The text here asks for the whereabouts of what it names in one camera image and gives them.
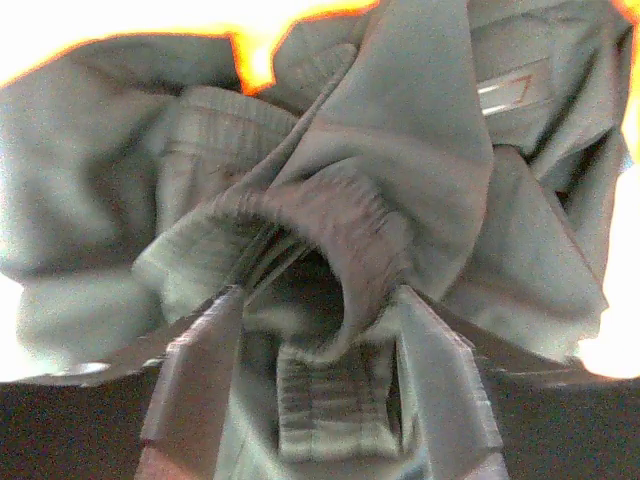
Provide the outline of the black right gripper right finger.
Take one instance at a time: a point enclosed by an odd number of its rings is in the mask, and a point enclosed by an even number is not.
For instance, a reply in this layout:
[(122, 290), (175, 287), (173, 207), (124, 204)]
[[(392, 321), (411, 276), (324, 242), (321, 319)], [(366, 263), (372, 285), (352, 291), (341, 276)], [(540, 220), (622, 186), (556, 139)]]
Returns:
[(639, 382), (547, 362), (397, 290), (427, 479), (636, 479)]

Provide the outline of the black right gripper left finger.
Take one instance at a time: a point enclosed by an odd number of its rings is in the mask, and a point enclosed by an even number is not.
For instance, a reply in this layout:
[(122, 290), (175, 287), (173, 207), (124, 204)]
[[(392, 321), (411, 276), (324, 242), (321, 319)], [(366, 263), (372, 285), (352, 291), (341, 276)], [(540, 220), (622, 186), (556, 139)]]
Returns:
[(110, 356), (14, 385), (17, 479), (211, 479), (243, 291)]

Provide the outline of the dark navy shorts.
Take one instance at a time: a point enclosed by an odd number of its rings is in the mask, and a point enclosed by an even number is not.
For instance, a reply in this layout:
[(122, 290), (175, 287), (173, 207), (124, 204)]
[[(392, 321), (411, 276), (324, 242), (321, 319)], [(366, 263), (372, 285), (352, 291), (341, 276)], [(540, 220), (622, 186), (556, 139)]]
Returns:
[(606, 1), (392, 1), (278, 181), (374, 179), (416, 289), (563, 361), (606, 305), (623, 29)]

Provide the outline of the black shorts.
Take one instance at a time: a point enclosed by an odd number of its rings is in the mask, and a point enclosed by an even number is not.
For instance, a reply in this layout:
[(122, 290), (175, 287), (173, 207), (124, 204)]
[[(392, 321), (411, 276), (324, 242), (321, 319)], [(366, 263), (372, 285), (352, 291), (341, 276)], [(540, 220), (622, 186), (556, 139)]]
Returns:
[(293, 37), (277, 83), (231, 89), (228, 42), (84, 47), (1, 92), (1, 268), (23, 283), (35, 373), (1, 388), (14, 476), (14, 385), (104, 359), (243, 291), (211, 479), (427, 479), (399, 356), (411, 226), (348, 170), (279, 182), (363, 39)]

